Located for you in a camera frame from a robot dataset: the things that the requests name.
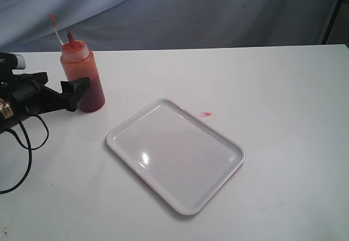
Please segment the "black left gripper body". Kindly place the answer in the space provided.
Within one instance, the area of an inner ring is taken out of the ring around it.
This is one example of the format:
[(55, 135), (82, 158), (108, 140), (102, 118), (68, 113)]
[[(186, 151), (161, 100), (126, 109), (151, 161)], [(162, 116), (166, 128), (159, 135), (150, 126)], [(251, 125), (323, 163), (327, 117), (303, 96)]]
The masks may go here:
[(21, 120), (30, 116), (57, 111), (59, 93), (45, 86), (32, 83), (32, 74), (14, 75), (15, 87), (1, 84), (1, 121)]

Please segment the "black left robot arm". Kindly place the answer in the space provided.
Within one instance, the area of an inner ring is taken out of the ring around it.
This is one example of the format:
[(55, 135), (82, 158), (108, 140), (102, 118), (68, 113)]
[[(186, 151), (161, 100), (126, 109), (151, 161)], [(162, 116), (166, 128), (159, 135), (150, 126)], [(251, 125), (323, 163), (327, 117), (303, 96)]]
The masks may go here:
[(58, 110), (74, 112), (91, 82), (83, 77), (73, 81), (62, 81), (62, 91), (56, 92), (46, 86), (46, 72), (14, 74), (24, 70), (22, 55), (1, 53), (1, 131), (10, 129), (27, 118)]

